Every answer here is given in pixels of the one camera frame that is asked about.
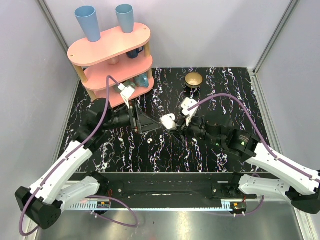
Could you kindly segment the white earbud charging case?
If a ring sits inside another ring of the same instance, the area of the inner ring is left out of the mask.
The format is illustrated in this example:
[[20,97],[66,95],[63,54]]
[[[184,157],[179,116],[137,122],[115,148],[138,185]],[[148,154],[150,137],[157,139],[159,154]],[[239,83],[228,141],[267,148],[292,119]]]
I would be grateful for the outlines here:
[[167,129],[167,130],[173,130],[176,128],[176,117],[173,113],[166,114],[161,117],[161,124]]

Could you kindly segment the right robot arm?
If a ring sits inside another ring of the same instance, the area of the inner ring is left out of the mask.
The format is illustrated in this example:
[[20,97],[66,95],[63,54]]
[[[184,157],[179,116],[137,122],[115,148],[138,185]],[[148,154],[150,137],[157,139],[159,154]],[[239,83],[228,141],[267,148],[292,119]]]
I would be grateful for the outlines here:
[[265,195],[283,199],[308,214],[320,211],[320,173],[307,168],[264,145],[257,135],[237,129],[225,116],[201,118],[164,116],[161,123],[179,141],[204,140],[219,147],[234,160],[255,165],[275,176],[274,179],[235,173],[227,185],[228,195]]

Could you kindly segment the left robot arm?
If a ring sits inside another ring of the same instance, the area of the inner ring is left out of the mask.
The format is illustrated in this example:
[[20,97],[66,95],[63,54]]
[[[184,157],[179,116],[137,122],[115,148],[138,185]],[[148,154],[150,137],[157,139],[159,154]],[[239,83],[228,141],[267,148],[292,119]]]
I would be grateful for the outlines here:
[[74,139],[54,165],[30,187],[21,186],[15,192],[21,215],[28,216],[39,228],[46,230],[57,222],[64,210],[82,199],[111,196],[109,180],[96,171],[86,173],[73,186],[63,187],[76,170],[107,142],[107,131],[124,127],[142,135],[159,129],[161,125],[133,103],[128,109],[113,111],[107,99],[94,100]]

